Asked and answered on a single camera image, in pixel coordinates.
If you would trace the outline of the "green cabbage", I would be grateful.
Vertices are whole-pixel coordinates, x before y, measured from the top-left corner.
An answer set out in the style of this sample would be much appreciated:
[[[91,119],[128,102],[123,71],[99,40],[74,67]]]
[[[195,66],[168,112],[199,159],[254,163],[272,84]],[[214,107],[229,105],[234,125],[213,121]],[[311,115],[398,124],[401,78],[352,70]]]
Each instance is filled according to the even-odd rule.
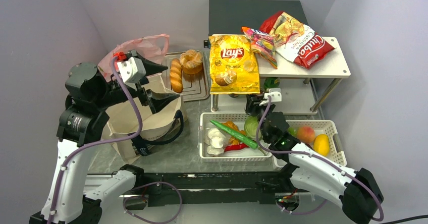
[[[256,133],[258,133],[258,139],[260,140],[262,137],[261,131],[257,129],[258,128],[258,119],[257,117],[249,116],[247,117],[245,123],[244,123],[244,131],[247,135],[247,137],[255,140],[256,139]]]

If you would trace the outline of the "pink plastic grocery bag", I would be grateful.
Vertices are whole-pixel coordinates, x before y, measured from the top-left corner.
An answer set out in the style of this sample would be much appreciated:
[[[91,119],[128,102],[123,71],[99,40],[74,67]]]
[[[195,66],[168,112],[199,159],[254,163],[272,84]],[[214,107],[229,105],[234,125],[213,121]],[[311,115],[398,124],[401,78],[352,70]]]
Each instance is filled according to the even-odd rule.
[[[107,81],[110,81],[112,70],[110,62],[114,54],[136,50],[144,58],[161,64],[169,49],[170,36],[167,34],[141,37],[123,42],[110,51],[99,63],[98,69]]]

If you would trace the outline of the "orange breaded food piece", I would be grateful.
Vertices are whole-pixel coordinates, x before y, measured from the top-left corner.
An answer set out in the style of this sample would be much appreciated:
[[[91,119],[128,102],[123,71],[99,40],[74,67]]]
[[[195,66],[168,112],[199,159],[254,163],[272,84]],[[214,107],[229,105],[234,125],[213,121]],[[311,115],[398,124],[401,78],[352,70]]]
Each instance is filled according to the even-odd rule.
[[[196,50],[187,50],[180,55],[179,61],[182,71],[188,75],[199,73],[203,68],[202,53]]]

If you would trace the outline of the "yellow Lays chips bag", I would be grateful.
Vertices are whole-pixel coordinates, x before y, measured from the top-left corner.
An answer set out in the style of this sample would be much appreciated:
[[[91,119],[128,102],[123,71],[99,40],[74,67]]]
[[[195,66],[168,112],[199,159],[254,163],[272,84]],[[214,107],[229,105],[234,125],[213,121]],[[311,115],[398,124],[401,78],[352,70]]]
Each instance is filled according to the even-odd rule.
[[[244,35],[209,37],[210,94],[260,93],[258,63]]]

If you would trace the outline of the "beige canvas tote bag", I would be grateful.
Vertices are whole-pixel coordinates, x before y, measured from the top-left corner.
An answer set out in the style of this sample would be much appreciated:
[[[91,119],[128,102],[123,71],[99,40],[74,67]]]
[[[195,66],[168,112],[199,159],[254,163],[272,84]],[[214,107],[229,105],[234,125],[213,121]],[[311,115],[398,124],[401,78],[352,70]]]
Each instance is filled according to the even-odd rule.
[[[140,135],[111,144],[126,164],[132,164],[141,156],[151,155],[153,150],[149,148],[152,146],[166,145],[175,141],[183,133],[184,121],[187,120],[182,95],[154,114],[138,99],[135,103],[143,122]],[[139,124],[130,102],[111,106],[106,113],[110,119],[103,129],[102,140],[124,138],[138,130]]]

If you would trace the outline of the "clear dumplings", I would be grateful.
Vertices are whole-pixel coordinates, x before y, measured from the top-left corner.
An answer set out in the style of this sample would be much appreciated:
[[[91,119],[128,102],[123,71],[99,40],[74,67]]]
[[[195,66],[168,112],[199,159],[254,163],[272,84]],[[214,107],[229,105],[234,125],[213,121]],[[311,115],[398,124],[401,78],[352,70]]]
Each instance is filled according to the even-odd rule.
[[[229,146],[229,139],[218,128],[206,128],[204,134],[205,152],[210,156],[220,156]]]

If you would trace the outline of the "orange candy snack bag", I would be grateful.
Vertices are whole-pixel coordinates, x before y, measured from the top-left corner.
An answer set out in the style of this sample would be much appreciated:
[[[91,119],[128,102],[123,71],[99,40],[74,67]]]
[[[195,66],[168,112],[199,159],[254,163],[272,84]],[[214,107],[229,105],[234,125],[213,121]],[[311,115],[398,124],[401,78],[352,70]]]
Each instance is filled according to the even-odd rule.
[[[277,69],[274,38],[267,33],[249,27],[241,27],[241,30],[251,43],[251,51],[259,54],[274,69]]]

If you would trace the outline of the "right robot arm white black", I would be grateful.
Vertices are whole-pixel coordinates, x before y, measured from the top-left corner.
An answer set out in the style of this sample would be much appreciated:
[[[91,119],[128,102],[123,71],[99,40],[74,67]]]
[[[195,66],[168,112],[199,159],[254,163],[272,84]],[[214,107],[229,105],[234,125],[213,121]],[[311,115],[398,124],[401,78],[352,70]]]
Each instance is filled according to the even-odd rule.
[[[248,94],[245,112],[257,117],[256,143],[286,165],[278,177],[284,191],[306,190],[336,204],[354,223],[383,221],[383,194],[369,170],[342,166],[311,149],[289,132],[270,95]]]

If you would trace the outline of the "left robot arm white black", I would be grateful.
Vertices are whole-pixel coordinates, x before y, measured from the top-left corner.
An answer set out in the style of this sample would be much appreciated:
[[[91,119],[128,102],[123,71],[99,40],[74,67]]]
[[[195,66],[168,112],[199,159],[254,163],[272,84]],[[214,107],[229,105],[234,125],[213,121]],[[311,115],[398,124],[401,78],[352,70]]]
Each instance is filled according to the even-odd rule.
[[[112,76],[107,81],[93,63],[73,66],[65,87],[65,110],[57,129],[58,156],[50,193],[43,209],[33,214],[30,223],[98,223],[103,211],[120,195],[140,193],[150,186],[144,170],[122,166],[115,175],[95,190],[84,193],[85,181],[94,148],[105,144],[101,135],[109,116],[106,110],[129,102],[137,117],[137,130],[120,141],[139,137],[143,120],[135,99],[158,113],[179,97],[176,93],[156,93],[145,89],[148,77],[167,66],[154,63],[137,51],[120,52],[111,59]]]

